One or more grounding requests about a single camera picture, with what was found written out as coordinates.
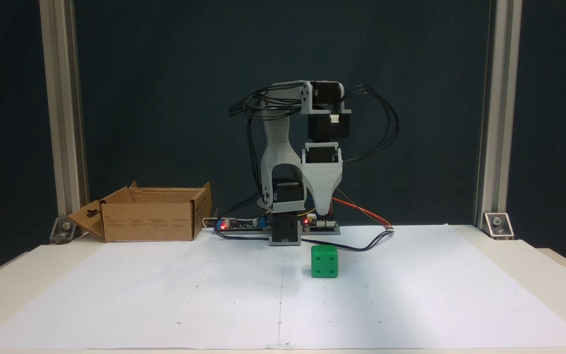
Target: table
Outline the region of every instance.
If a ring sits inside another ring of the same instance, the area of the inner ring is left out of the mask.
[[[472,226],[452,226],[503,271],[532,292],[560,318],[566,321],[566,259],[550,250],[537,250],[521,240],[492,240]],[[102,244],[94,236],[84,236],[62,246],[39,246],[0,269],[0,324],[6,321],[32,298],[45,291],[68,269],[80,264]],[[338,350],[353,353],[359,350]],[[34,351],[23,350],[19,353]],[[42,354],[76,353],[83,351],[41,350]],[[85,353],[100,352],[86,350]],[[101,350],[102,354],[128,353],[191,353],[193,350]],[[370,350],[382,353],[566,353],[566,348],[516,348],[490,350]]]

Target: green cube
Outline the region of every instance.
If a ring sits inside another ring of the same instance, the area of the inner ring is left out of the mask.
[[[335,246],[311,247],[311,275],[314,278],[337,278],[338,249]]]

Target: black cable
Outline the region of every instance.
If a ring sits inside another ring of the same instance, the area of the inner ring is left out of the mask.
[[[375,155],[381,150],[384,150],[385,148],[388,148],[390,145],[392,145],[399,135],[399,116],[397,115],[395,109],[390,105],[390,103],[388,103],[388,101],[386,101],[386,99],[384,99],[380,94],[377,94],[377,92],[375,92],[373,88],[367,85],[358,85],[349,89],[334,106],[337,107],[339,103],[360,95],[369,95],[379,101],[387,117],[386,131],[384,132],[384,135],[381,137],[377,145],[375,145],[375,147],[371,148],[369,151],[360,156],[344,160],[343,163],[345,164],[355,163],[364,159],[368,159],[368,157],[371,157],[372,155]],[[394,130],[392,129],[393,120],[395,121]]]
[[[238,101],[237,103],[232,105],[228,110],[228,115],[230,117],[233,117],[235,115],[243,113],[251,119],[260,121],[277,120],[289,117],[292,114],[300,112],[301,108],[299,108],[299,105],[301,105],[301,100],[293,98],[270,97],[266,94],[266,92],[270,92],[272,90],[297,88],[301,87],[303,84],[304,83],[301,82],[285,85],[272,85],[270,87],[254,90],[241,101]],[[274,115],[263,114],[263,112],[268,111],[281,111],[281,113]]]
[[[361,248],[346,246],[345,244],[337,244],[337,243],[333,243],[333,242],[326,242],[326,241],[323,241],[323,240],[310,240],[310,239],[301,239],[301,240],[303,240],[304,242],[309,242],[309,243],[314,243],[314,244],[335,246],[337,248],[345,249],[346,251],[364,252],[364,251],[368,251],[369,249],[372,249],[373,247],[377,246],[377,244],[384,237],[386,237],[388,235],[393,235],[394,233],[395,233],[394,230],[384,230],[379,235],[377,235],[373,240],[371,240],[371,242],[366,247],[361,247]]]

